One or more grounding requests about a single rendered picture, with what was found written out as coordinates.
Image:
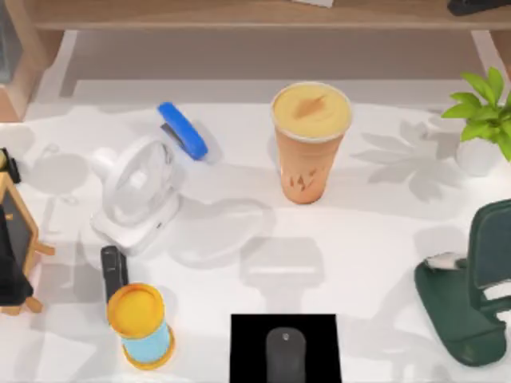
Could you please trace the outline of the orange drink cup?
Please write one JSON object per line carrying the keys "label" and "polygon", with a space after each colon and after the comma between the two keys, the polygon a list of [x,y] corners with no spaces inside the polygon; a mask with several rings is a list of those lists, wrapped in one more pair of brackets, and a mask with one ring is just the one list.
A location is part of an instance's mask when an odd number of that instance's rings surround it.
{"label": "orange drink cup", "polygon": [[325,191],[339,145],[351,126],[349,99],[322,82],[296,82],[275,95],[271,119],[284,195],[293,203],[314,203]]}

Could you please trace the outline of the blue stapler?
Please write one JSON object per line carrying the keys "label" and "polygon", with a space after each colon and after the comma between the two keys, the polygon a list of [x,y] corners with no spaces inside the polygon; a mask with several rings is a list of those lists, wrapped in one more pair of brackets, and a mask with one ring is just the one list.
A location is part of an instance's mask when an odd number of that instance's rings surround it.
{"label": "blue stapler", "polygon": [[157,111],[164,120],[162,128],[192,159],[202,160],[208,154],[208,147],[202,136],[172,102],[161,103]]}

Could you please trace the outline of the white desk fan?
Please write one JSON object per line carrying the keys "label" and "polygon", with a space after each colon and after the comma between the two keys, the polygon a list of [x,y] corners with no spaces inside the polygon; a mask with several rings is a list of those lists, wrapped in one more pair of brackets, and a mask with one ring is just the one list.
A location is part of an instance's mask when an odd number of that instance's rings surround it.
{"label": "white desk fan", "polygon": [[102,185],[91,227],[125,255],[144,251],[175,216],[174,155],[162,140],[143,136],[125,150],[98,148],[89,157]]}

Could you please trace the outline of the black mouse pad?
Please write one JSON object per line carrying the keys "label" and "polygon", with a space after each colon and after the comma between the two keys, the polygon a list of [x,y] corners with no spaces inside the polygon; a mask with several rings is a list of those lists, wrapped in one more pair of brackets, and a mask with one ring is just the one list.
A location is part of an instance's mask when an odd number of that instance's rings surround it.
{"label": "black mouse pad", "polygon": [[305,336],[306,383],[343,383],[333,314],[233,314],[229,383],[267,383],[266,337],[277,327],[296,328]]}

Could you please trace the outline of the dark grey computer mouse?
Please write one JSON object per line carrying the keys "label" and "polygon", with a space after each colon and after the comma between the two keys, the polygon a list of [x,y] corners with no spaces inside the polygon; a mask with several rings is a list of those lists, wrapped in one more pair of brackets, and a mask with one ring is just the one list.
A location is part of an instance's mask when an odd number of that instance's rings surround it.
{"label": "dark grey computer mouse", "polygon": [[266,337],[267,383],[306,383],[307,341],[292,327],[277,327]]}

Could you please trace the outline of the blue can with yellow lid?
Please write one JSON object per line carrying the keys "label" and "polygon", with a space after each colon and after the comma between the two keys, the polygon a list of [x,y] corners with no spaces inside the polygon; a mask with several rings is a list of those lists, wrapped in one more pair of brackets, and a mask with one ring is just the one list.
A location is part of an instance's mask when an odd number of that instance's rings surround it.
{"label": "blue can with yellow lid", "polygon": [[123,286],[107,304],[107,319],[134,367],[153,370],[170,360],[175,337],[166,321],[164,299],[155,287],[145,283]]}

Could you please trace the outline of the wooden shelf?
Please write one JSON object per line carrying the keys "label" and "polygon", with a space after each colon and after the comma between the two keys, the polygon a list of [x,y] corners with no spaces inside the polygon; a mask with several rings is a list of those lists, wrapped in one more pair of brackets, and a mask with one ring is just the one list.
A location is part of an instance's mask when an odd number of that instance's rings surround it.
{"label": "wooden shelf", "polygon": [[334,0],[331,8],[293,0],[5,0],[25,54],[0,85],[0,121],[25,116],[41,74],[66,30],[170,28],[327,28],[488,30],[511,76],[511,6],[458,16],[448,0]]}

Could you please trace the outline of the green plant in white pot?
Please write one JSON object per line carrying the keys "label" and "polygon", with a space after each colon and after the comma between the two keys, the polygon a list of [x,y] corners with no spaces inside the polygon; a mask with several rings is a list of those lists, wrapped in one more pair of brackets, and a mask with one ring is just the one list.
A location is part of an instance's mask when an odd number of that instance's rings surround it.
{"label": "green plant in white pot", "polygon": [[456,102],[441,114],[463,120],[455,160],[470,176],[487,176],[501,159],[511,164],[511,91],[504,94],[501,72],[491,67],[486,76],[463,73],[473,92],[456,92]]}

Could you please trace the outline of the wooden framed blackboard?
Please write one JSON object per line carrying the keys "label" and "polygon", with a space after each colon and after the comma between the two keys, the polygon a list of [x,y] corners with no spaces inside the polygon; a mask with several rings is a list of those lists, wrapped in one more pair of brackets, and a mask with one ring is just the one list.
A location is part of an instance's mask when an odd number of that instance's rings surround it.
{"label": "wooden framed blackboard", "polygon": [[[6,215],[14,257],[29,280],[30,272],[37,261],[36,255],[54,255],[55,248],[39,241],[38,225],[17,189],[20,181],[15,159],[9,155],[6,148],[0,148],[0,204]],[[40,313],[43,309],[42,303],[33,293],[20,306],[0,306],[0,313],[17,316],[25,307],[33,313]]]}

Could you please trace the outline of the dark green phone stand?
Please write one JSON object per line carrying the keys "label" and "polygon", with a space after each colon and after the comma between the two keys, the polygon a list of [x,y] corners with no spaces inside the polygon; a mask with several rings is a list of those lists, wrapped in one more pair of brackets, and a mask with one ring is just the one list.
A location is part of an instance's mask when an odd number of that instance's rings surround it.
{"label": "dark green phone stand", "polygon": [[506,353],[511,294],[488,299],[485,290],[511,282],[511,199],[488,203],[475,213],[464,255],[444,252],[414,269],[414,283],[429,319],[449,354],[481,367]]}

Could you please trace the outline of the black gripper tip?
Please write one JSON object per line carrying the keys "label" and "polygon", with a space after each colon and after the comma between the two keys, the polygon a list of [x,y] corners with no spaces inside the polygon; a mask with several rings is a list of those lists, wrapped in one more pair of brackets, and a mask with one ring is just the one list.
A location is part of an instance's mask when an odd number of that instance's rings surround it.
{"label": "black gripper tip", "polygon": [[20,306],[33,295],[34,289],[16,262],[6,221],[0,204],[0,306]]}

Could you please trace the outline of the black object on shelf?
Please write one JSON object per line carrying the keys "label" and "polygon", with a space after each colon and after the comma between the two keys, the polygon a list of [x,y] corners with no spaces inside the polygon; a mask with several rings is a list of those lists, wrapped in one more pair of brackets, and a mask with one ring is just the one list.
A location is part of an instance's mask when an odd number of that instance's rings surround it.
{"label": "black object on shelf", "polygon": [[493,10],[503,6],[511,6],[511,0],[449,0],[447,3],[448,11],[457,17]]}

